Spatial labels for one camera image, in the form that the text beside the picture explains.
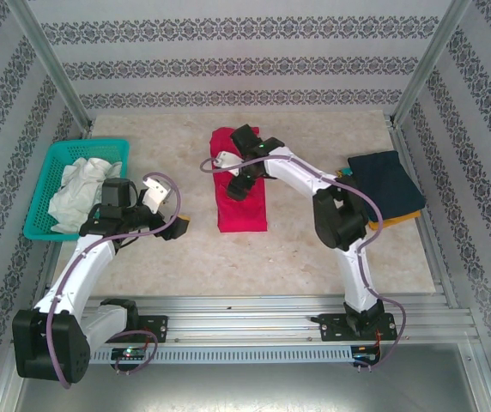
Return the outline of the red t-shirt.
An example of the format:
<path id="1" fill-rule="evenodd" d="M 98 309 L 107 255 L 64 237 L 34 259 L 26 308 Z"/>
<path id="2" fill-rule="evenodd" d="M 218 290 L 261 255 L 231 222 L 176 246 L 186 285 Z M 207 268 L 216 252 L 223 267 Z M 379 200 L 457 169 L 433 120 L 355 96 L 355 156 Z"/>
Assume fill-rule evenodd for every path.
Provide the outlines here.
<path id="1" fill-rule="evenodd" d="M 212 132 L 209 142 L 212 158 L 221 151 L 241 157 L 231 139 L 233 132 L 234 129 L 230 127 L 221 127 Z M 235 201 L 227 195 L 227 187 L 232 177 L 230 172 L 213 175 L 219 230 L 222 233 L 266 232 L 268 222 L 264 180 L 256 181 L 245 200 Z"/>

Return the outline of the white crumpled t-shirt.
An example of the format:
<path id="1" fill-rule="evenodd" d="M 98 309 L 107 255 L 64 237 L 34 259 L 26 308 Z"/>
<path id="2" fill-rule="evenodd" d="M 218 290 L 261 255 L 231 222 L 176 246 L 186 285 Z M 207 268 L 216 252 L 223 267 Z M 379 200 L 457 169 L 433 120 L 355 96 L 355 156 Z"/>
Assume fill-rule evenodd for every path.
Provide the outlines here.
<path id="1" fill-rule="evenodd" d="M 122 162 L 101 158 L 78 158 L 64 168 L 61 184 L 49 202 L 48 214 L 56 224 L 55 233 L 78 233 L 88 214 L 100 202 L 101 186 L 106 179 L 120 178 Z"/>

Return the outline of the teal plastic basket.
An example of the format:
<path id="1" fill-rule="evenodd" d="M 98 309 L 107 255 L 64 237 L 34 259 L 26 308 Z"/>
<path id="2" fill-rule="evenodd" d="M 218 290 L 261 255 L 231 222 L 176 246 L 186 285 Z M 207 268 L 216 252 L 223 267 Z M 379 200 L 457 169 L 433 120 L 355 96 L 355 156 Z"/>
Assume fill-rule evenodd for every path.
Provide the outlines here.
<path id="1" fill-rule="evenodd" d="M 121 162 L 121 176 L 127 173 L 130 144 L 124 139 L 80 139 L 53 143 L 47 150 L 24 224 L 27 239 L 44 241 L 74 241 L 77 233 L 63 234 L 51 230 L 56 220 L 48 214 L 49 202 L 61 185 L 63 171 L 77 159 L 100 158 L 113 164 Z"/>

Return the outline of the left controller board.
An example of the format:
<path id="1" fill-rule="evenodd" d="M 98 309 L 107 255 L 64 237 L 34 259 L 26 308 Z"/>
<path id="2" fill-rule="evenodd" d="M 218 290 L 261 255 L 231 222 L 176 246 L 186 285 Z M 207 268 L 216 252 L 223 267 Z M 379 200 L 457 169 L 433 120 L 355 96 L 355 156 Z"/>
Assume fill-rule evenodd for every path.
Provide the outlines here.
<path id="1" fill-rule="evenodd" d="M 123 361 L 143 361 L 146 357 L 146 350 L 144 348 L 114 348 L 111 353 L 111 360 L 123 360 Z"/>

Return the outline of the controller board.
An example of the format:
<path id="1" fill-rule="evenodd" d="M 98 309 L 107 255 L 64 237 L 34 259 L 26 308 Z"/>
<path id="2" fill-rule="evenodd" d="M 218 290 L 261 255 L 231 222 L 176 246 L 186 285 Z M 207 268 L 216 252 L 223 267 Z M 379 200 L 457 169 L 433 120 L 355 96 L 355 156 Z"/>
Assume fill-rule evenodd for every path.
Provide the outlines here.
<path id="1" fill-rule="evenodd" d="M 143 361 L 146 357 L 146 350 L 144 348 L 114 348 L 111 353 L 111 360 L 123 360 L 123 361 Z"/>
<path id="2" fill-rule="evenodd" d="M 380 357 L 380 346 L 353 346 L 352 355 L 362 361 L 376 361 Z"/>

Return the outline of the yellow folded t-shirt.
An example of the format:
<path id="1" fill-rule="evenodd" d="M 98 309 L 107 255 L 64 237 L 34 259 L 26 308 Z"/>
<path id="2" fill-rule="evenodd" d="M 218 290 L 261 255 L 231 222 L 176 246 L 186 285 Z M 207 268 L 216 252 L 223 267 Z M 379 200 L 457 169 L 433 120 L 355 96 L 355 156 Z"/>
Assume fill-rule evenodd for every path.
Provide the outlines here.
<path id="1" fill-rule="evenodd" d="M 421 211 L 420 210 L 417 210 L 417 211 L 412 212 L 412 213 L 407 214 L 407 215 L 402 215 L 402 216 L 399 216 L 399 217 L 394 217 L 394 218 L 386 219 L 386 220 L 383 220 L 382 221 L 382 228 L 387 228 L 387 227 L 395 226 L 395 225 L 397 225 L 397 224 L 399 224 L 401 222 L 413 220 L 413 219 L 416 219 L 416 218 L 418 218 L 420 216 L 421 216 Z M 368 226 L 373 231 L 376 231 L 376 230 L 379 229 L 379 223 L 376 222 L 376 221 L 369 221 L 368 222 Z"/>

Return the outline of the right controller board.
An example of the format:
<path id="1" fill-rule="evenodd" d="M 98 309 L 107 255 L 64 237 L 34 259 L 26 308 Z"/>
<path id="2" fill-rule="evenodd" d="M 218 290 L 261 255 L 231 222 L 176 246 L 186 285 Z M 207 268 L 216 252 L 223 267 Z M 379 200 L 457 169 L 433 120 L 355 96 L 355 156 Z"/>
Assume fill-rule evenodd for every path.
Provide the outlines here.
<path id="1" fill-rule="evenodd" d="M 362 361 L 376 361 L 380 357 L 380 346 L 353 346 L 352 355 Z"/>

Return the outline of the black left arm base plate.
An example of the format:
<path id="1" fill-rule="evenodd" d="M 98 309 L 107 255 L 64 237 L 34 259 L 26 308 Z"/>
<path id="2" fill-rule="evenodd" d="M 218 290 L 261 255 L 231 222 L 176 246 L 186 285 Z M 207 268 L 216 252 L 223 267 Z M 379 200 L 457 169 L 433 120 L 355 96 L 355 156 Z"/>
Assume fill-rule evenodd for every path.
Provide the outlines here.
<path id="1" fill-rule="evenodd" d="M 134 324 L 128 324 L 124 331 L 131 330 L 144 330 L 152 332 L 158 343 L 164 343 L 167 339 L 167 329 L 168 329 L 168 317 L 167 316 L 154 316 L 154 315 L 140 315 L 138 320 Z M 144 334 L 135 333 L 133 335 L 121 336 L 116 338 L 111 338 L 108 340 L 109 343 L 153 343 L 154 339 L 151 336 Z"/>

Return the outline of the aluminium frame rail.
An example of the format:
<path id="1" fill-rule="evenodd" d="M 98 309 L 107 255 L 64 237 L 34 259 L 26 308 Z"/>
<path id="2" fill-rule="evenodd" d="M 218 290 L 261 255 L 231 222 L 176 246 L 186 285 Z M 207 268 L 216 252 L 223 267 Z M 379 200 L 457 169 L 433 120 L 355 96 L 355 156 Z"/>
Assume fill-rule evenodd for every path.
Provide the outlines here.
<path id="1" fill-rule="evenodd" d="M 137 297 L 139 315 L 167 316 L 165 342 L 261 345 L 267 342 L 322 342 L 319 326 L 310 317 L 344 313 L 336 295 L 257 297 Z M 84 316 L 95 314 L 101 301 L 91 299 Z M 467 309 L 451 309 L 443 294 L 408 296 L 404 303 L 386 303 L 393 315 L 399 342 L 478 341 Z"/>

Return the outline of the aluminium frame post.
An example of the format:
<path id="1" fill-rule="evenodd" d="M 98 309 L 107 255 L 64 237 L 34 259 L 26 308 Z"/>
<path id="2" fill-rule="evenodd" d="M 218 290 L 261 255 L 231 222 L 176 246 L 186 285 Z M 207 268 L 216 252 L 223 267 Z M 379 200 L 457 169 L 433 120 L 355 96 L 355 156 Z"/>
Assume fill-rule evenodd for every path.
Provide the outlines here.
<path id="1" fill-rule="evenodd" d="M 403 123 L 471 2 L 451 0 L 395 110 L 389 116 L 391 127 L 397 128 Z"/>
<path id="2" fill-rule="evenodd" d="M 37 57 L 52 79 L 56 89 L 62 95 L 65 105 L 69 108 L 73 119 L 80 130 L 89 133 L 93 120 L 89 117 L 85 106 L 66 74 L 60 59 L 55 53 L 42 26 L 35 17 L 27 0 L 4 0 L 11 14 L 15 17 Z"/>

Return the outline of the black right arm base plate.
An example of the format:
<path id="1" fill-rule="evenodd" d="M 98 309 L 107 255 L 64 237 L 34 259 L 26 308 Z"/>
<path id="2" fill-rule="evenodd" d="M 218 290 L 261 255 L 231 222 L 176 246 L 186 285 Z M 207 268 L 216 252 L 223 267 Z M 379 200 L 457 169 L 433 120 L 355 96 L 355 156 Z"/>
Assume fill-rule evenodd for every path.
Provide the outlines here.
<path id="1" fill-rule="evenodd" d="M 323 342 L 352 341 L 393 341 L 397 338 L 397 327 L 392 314 L 384 313 L 372 326 L 368 326 L 356 335 L 348 325 L 344 313 L 327 313 L 310 317 L 310 321 L 318 324 Z"/>

